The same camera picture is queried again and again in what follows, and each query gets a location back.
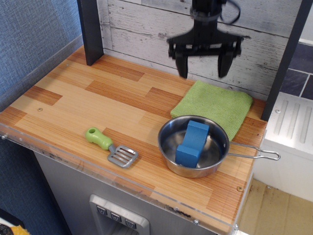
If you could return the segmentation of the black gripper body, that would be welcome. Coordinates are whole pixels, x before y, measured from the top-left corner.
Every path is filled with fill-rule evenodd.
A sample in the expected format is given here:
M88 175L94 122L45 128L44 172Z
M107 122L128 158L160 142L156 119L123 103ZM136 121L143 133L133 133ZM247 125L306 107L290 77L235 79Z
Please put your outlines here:
M184 33L167 39L169 56L178 55L200 56L219 55L221 52L236 57L241 54L243 37L217 29L217 21L194 21L193 28Z

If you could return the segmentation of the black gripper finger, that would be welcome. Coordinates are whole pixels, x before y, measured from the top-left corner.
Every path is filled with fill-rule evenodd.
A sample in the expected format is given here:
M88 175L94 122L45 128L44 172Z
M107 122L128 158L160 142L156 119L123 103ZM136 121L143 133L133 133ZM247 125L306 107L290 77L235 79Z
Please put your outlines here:
M227 76L228 71L231 67L233 61L233 53L232 52L222 52L218 57L218 76L219 78L223 78Z
M179 75L183 78L188 76L188 57L185 55L176 55L175 58Z

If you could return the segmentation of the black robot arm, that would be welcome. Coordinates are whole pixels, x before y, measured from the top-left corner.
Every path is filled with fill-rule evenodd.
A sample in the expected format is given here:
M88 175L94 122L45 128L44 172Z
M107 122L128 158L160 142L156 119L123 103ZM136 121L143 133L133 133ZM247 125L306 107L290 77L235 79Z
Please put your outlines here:
M179 75L188 76L190 56L218 56L218 76L225 77L232 61L241 54L243 36L229 34L217 29L218 18L222 17L225 0L194 0L190 15L193 28L181 35L167 39L168 54L175 60Z

